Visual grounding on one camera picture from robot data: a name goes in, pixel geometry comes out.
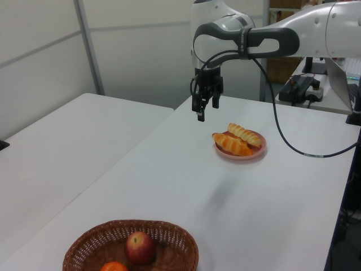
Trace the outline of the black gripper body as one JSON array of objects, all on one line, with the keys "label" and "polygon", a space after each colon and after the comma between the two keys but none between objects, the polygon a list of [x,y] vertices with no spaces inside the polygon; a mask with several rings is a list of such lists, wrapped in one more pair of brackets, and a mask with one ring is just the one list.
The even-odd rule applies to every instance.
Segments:
[{"label": "black gripper body", "polygon": [[195,75],[197,76],[201,72],[200,78],[196,78],[197,92],[202,89],[215,89],[220,94],[223,93],[223,77],[221,76],[221,67],[215,67],[212,69],[203,69],[202,71],[195,68]]}]

